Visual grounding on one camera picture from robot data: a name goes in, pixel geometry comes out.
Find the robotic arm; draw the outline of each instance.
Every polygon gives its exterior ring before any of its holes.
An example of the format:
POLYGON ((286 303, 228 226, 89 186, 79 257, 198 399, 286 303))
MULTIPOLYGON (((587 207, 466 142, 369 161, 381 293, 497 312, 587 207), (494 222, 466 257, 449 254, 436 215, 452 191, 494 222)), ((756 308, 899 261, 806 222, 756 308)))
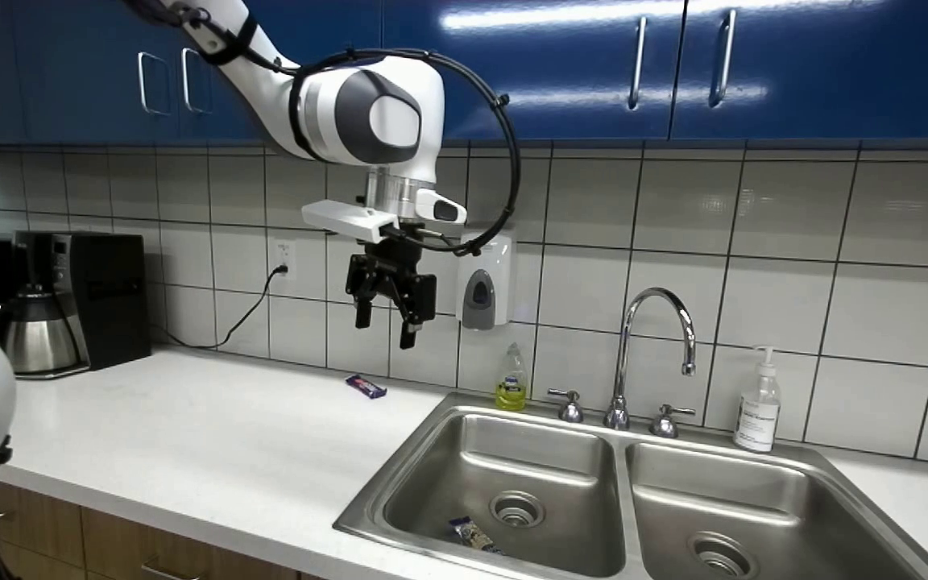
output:
POLYGON ((184 26, 278 149, 370 171, 363 207, 320 201, 302 207, 302 219, 363 244, 344 283, 358 303, 358 330, 370 325, 370 300, 384 293, 404 317, 400 348, 413 348, 418 325, 436 317, 436 276, 417 271, 421 249, 478 254, 514 214, 519 152, 504 113, 506 100, 464 64, 431 52, 344 52, 322 64, 296 64, 274 50, 243 0, 126 4, 154 24, 184 26), (460 235, 466 210, 436 191, 445 91, 431 64, 464 75, 488 97, 514 156, 504 215, 464 244, 452 238, 460 235))

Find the double sink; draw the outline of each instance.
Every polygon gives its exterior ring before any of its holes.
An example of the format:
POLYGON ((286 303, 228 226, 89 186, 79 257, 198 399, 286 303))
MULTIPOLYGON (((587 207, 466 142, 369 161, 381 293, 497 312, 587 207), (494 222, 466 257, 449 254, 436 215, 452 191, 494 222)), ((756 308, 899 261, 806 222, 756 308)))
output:
POLYGON ((928 577, 928 554, 818 451, 750 456, 449 396, 334 529, 489 577, 928 577), (489 537, 466 543, 452 523, 489 537))

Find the chrome faucet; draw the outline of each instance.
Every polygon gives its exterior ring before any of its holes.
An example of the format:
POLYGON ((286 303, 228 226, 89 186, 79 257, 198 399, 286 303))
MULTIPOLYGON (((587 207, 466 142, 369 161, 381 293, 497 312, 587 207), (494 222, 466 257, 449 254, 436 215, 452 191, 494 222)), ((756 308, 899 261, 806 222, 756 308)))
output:
POLYGON ((692 317, 689 317, 685 303, 682 303, 676 293, 670 293, 668 286, 647 286, 647 289, 641 289, 641 293, 628 303, 625 320, 622 320, 622 332, 620 332, 615 390, 611 390, 611 402, 608 402, 608 410, 607 410, 607 415, 602 415, 602 424, 608 424, 608 428, 628 428, 625 350, 628 350, 628 335, 631 335, 635 312, 637 312, 637 305, 641 305, 644 300, 651 300, 651 296, 668 300, 668 303, 676 308, 676 317, 681 317, 681 325, 682 325, 682 369, 681 369, 681 370, 682 370, 682 374, 692 374, 692 369, 697 369, 697 332, 692 332, 692 317))

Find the white countertop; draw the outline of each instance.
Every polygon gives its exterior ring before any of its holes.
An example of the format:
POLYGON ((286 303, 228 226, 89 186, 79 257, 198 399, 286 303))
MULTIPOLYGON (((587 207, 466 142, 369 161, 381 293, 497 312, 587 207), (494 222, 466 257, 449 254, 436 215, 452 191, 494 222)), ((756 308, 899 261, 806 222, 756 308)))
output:
MULTIPOLYGON (((21 383, 0 479, 320 577, 485 577, 334 533, 331 523, 438 390, 158 350, 67 380, 21 383)), ((824 451, 928 549, 928 464, 824 451)))

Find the white tile wall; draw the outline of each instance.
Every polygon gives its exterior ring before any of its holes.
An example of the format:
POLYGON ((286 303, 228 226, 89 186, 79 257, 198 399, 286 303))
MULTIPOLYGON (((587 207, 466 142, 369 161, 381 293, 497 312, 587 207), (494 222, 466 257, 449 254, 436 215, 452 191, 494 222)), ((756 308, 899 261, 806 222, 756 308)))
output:
MULTIPOLYGON (((449 152, 438 191, 481 226, 504 174, 497 152, 449 152)), ((778 345, 780 437, 928 461, 928 152, 532 149, 514 325, 459 330, 459 267, 425 257, 442 317, 417 350, 398 348, 389 300, 356 330, 343 286, 358 244, 300 219, 308 201, 360 198, 363 176, 265 149, 2 149, 0 235, 141 235, 154 320, 198 345, 222 340, 265 273, 291 264, 228 350, 489 392, 517 341, 537 402, 579 390, 589 414, 611 390, 622 303, 660 283, 692 308, 699 370, 681 378, 674 312, 647 303, 628 360, 635 414, 674 402, 732 428, 750 348, 778 345)))

